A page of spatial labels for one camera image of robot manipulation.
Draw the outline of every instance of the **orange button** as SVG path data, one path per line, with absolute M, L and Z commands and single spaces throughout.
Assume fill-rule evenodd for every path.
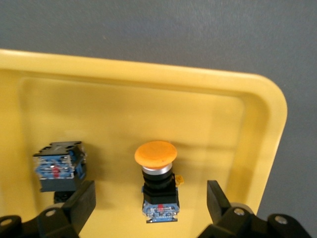
M 175 160 L 175 146 L 165 141 L 152 141 L 141 145 L 135 152 L 135 161 L 149 169 L 161 169 Z

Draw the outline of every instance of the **yellow plastic tray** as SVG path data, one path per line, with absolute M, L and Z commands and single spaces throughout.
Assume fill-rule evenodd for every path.
M 207 180 L 257 212 L 286 122 L 280 89 L 259 75 L 0 50 L 0 216 L 52 204 L 32 155 L 82 140 L 97 206 L 81 237 L 196 237 L 211 219 Z M 134 152 L 171 142 L 184 177 L 178 222 L 146 224 Z

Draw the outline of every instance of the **silver bolt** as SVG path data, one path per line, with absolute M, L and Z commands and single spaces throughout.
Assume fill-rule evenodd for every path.
M 235 214 L 237 214 L 238 216 L 244 216 L 245 215 L 245 212 L 241 208 L 236 208 L 236 209 L 233 210 L 233 212 Z
M 0 226 L 4 227 L 6 225 L 9 225 L 12 222 L 11 218 L 5 219 L 0 223 Z
M 279 224 L 283 224 L 283 225 L 286 225 L 288 222 L 287 220 L 284 218 L 284 217 L 281 217 L 281 216 L 276 216 L 275 217 L 275 220 L 279 223 Z
M 54 215 L 55 212 L 56 212 L 56 210 L 50 210 L 47 213 L 45 213 L 45 216 L 50 217 L 50 216 Z

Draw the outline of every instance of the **silver metal ring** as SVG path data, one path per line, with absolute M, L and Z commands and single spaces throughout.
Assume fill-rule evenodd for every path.
M 147 167 L 142 167 L 142 171 L 145 172 L 148 175 L 163 175 L 167 173 L 170 169 L 172 168 L 172 163 L 166 165 L 164 168 L 154 170 L 154 169 L 149 169 Z

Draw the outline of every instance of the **gray surface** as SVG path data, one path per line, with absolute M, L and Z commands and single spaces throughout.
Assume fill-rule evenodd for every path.
M 259 215 L 292 215 L 317 237 L 317 1 L 0 1 L 0 22 L 0 48 L 272 79 L 289 111 Z

